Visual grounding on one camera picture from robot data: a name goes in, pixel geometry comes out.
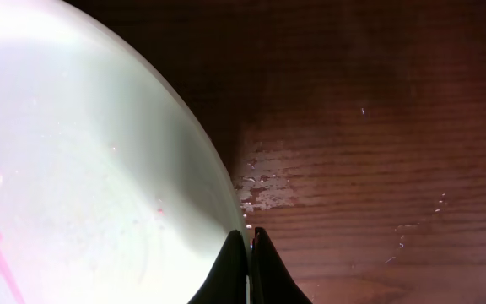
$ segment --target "wood grain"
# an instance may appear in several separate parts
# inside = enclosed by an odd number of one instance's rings
[[[74,5],[174,85],[314,303],[486,303],[486,2]]]

